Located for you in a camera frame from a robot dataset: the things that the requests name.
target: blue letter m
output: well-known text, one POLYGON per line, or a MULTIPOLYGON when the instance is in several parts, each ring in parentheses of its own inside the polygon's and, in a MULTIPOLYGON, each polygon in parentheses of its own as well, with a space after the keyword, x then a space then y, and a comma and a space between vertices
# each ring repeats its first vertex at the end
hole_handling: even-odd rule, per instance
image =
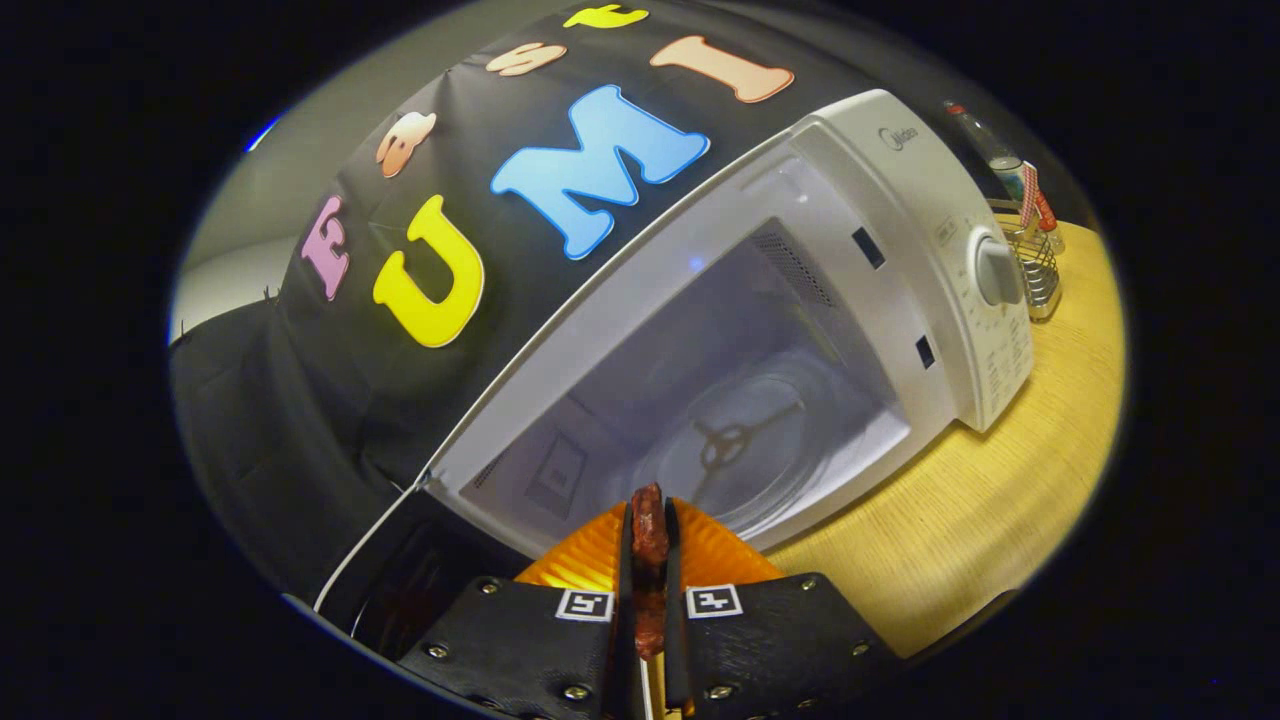
POLYGON ((636 108, 616 85, 579 97, 568 109, 568 122, 581 150, 522 147, 493 176, 489 190, 527 200, 564 236, 564 255, 571 260, 586 258, 609 234, 613 215, 588 213, 570 192, 635 205, 640 195, 621 152, 635 158, 645 182, 657 184, 676 177, 710 146, 707 136, 680 132, 636 108))

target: wall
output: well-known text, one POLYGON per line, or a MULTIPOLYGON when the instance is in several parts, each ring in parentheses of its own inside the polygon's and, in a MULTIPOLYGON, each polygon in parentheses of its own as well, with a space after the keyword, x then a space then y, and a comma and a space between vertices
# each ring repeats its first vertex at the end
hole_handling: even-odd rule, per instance
POLYGON ((260 242, 184 270, 169 310, 169 342, 178 340, 183 327, 189 332, 210 318, 262 300, 264 288, 275 297, 297 242, 296 237, 260 242))
MULTIPOLYGON (((291 99, 282 96, 287 111, 252 152, 241 154, 206 209, 183 269, 253 245, 256 238, 310 227, 329 179, 401 102, 471 53, 573 1, 475 1, 388 37, 384 46, 325 79, 292 108, 285 105, 291 99), (246 236, 244 228, 252 228, 255 237, 246 236)), ((270 111, 262 109, 264 126, 270 111)))

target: foam letter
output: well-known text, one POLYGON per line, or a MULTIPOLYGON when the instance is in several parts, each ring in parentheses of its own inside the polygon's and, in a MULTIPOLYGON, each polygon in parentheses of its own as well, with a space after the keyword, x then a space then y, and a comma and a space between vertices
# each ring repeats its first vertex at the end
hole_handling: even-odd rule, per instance
POLYGON ((338 255, 337 246, 347 240, 347 233, 342 229, 342 223, 334 215, 342 208, 342 199, 334 195, 324 204, 320 217, 311 225, 311 233, 302 243, 302 259, 310 260, 311 265, 324 281, 324 293, 330 301, 338 293, 347 266, 351 265, 351 255, 338 255))
POLYGON ((637 23, 649 17, 649 10, 631 10, 630 13, 614 13, 622 5, 604 5, 603 8, 588 8, 573 13, 573 17, 564 20, 564 27, 584 24, 602 29, 625 27, 637 23))
POLYGON ((489 60, 489 64, 484 69, 504 77, 522 76, 530 70, 536 70, 567 51, 563 45, 548 45, 543 47, 541 42, 530 42, 489 60))
POLYGON ((765 68, 737 55, 707 45, 707 38, 690 35, 663 47, 649 64, 680 65, 733 88, 733 96, 742 102, 759 102, 772 97, 791 85, 795 74, 782 68, 765 68))
POLYGON ((422 117, 421 113, 407 113, 396 120, 392 129, 387 131, 381 143, 378 145, 378 154, 374 161, 383 165, 383 177, 393 178, 404 169, 404 164, 413 155, 413 149, 426 138, 426 133, 435 127, 435 113, 422 117))
POLYGON ((431 302, 404 272, 404 252, 397 250, 374 281, 374 302, 385 305, 420 345, 443 347, 458 337, 480 305, 484 263, 467 238, 444 217, 444 199, 431 196, 408 224, 408 240, 425 240, 453 272, 453 288, 431 302))
POLYGON ((588 213, 570 192, 635 205, 640 195, 621 152, 636 159, 645 182, 657 184, 676 177, 710 146, 707 136, 680 132, 636 108, 616 85, 580 97, 568 109, 568 120, 580 150, 522 147, 498 168, 489 190, 527 200, 564 236, 570 260, 586 258, 613 229, 613 215, 588 213))

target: orange letter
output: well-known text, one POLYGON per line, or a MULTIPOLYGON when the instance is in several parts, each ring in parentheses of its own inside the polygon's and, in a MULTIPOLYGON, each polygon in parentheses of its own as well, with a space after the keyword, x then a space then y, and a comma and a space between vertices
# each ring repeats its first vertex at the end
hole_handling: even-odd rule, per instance
POLYGON ((690 35, 681 37, 658 51, 649 64, 680 65, 733 88, 733 96, 742 102, 759 102, 772 97, 791 85, 795 74, 782 68, 765 68, 737 55, 707 45, 707 38, 690 35))
POLYGON ((404 169, 404 164, 413 155, 413 149, 426 140, 426 133, 435 127, 435 113, 422 117, 421 113, 406 113, 406 115, 387 131, 383 141, 378 145, 374 161, 383 165, 383 177, 393 178, 404 169))
POLYGON ((548 45, 543 47, 541 42, 530 42, 489 60, 489 64, 484 69, 490 73, 495 72, 503 77, 522 76, 530 70, 536 70, 564 53, 567 53, 567 49, 563 45, 548 45))

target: wooden table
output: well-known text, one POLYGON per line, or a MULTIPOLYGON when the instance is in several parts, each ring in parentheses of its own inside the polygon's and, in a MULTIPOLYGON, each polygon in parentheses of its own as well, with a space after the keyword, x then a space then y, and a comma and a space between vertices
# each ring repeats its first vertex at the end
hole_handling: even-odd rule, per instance
POLYGON ((1065 539, 1114 446, 1125 384, 1120 291, 1101 238, 1061 223, 1062 300, 1032 324, 1030 379, 978 434, 952 423, 916 459, 768 553, 824 573, 901 656, 1020 587, 1065 539))

